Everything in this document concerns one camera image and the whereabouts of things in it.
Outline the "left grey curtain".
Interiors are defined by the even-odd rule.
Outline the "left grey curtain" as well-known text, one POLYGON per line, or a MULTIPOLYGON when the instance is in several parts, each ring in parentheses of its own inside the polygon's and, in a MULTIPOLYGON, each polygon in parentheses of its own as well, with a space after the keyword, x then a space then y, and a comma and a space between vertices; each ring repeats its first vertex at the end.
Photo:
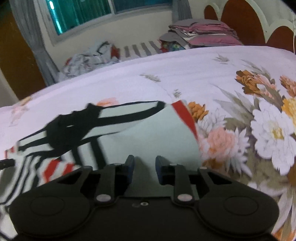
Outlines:
POLYGON ((33 1, 12 0, 11 11, 27 45, 30 47, 47 86, 58 82, 59 70, 45 48, 33 1))

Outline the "red white headboard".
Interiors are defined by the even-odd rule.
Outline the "red white headboard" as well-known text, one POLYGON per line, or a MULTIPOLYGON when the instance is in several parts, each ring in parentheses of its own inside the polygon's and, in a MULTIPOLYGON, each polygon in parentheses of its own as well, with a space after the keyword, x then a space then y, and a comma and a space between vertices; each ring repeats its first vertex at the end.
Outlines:
POLYGON ((234 29, 244 45, 267 46, 295 53, 295 14, 268 20, 255 1, 226 1, 218 6, 207 1, 204 18, 220 20, 234 29))

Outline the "grey curtain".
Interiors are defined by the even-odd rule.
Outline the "grey curtain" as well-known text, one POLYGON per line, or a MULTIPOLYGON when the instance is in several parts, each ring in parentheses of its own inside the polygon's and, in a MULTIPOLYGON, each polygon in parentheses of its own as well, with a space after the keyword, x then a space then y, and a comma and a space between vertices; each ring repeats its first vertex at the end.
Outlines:
POLYGON ((58 82, 59 70, 45 48, 33 1, 12 0, 11 11, 27 45, 30 47, 47 86, 58 82))
POLYGON ((188 0, 172 0, 173 23, 191 18, 192 13, 188 0))

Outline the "striped knitted child sweater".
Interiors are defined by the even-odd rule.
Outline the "striped knitted child sweater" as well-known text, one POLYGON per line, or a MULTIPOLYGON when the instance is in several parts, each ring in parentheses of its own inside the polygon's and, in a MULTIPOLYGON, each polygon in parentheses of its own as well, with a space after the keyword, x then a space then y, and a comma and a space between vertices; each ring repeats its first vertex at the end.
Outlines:
POLYGON ((188 170, 202 163, 197 129, 182 101, 89 104, 14 141, 4 155, 15 162, 1 172, 1 231, 9 237, 15 235, 9 209, 20 194, 80 167, 101 170, 132 155, 136 165, 127 196, 153 197, 167 196, 170 190, 158 183, 157 156, 188 170))

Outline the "striped grey white mattress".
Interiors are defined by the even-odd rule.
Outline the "striped grey white mattress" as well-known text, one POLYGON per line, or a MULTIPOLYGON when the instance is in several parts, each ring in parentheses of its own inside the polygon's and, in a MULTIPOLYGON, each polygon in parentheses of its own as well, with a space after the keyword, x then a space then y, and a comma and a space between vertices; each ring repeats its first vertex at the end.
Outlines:
POLYGON ((144 58, 147 56, 161 54, 161 44, 158 40, 147 42, 141 42, 138 44, 132 44, 130 46, 124 46, 120 49, 120 61, 128 61, 137 58, 144 58))

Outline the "folded pink grey bedding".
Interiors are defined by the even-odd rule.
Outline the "folded pink grey bedding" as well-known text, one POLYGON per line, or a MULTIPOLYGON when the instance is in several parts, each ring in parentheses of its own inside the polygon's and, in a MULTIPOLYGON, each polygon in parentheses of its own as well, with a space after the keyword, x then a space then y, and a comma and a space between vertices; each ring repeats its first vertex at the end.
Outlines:
POLYGON ((159 42, 166 52, 173 45, 180 49, 243 45, 235 30, 226 23, 207 19, 177 21, 159 37, 159 42))

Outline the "pile of grey clothes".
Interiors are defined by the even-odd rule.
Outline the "pile of grey clothes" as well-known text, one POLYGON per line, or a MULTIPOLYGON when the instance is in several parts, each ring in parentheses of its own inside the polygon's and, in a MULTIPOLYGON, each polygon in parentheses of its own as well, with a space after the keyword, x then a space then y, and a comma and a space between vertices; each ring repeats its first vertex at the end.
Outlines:
POLYGON ((66 60, 58 75, 58 82, 78 77, 93 70, 118 63, 120 50, 109 41, 101 41, 84 52, 66 60))

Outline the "white framed window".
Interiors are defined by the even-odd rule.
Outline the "white framed window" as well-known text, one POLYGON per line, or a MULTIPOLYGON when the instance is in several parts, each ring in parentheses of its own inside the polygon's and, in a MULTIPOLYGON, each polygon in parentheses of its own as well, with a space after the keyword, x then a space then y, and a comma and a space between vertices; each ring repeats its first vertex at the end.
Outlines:
POLYGON ((53 45, 96 25, 137 11, 169 9, 172 1, 38 1, 53 45))

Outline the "right grey curtain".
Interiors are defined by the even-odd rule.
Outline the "right grey curtain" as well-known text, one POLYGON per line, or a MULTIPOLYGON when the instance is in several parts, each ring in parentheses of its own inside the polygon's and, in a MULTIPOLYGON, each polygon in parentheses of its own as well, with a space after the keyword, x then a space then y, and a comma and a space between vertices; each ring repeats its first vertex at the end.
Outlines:
POLYGON ((191 18, 192 13, 188 0, 172 0, 173 23, 191 18))

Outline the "pink floral bed sheet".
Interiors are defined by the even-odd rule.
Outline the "pink floral bed sheet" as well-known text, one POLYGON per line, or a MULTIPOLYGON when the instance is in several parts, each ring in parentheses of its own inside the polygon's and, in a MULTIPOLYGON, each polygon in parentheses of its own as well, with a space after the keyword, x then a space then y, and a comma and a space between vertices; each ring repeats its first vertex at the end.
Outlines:
POLYGON ((157 54, 47 87, 1 109, 1 160, 14 141, 89 104, 182 101, 198 133, 193 204, 167 196, 99 203, 80 167, 20 194, 1 240, 295 240, 295 55, 264 46, 157 54))

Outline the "brown wooden door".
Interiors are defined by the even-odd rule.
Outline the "brown wooden door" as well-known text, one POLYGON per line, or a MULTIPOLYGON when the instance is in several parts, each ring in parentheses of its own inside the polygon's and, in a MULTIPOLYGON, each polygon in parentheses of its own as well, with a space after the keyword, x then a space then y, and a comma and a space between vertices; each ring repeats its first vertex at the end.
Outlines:
POLYGON ((18 99, 46 87, 11 10, 1 14, 1 71, 18 99))

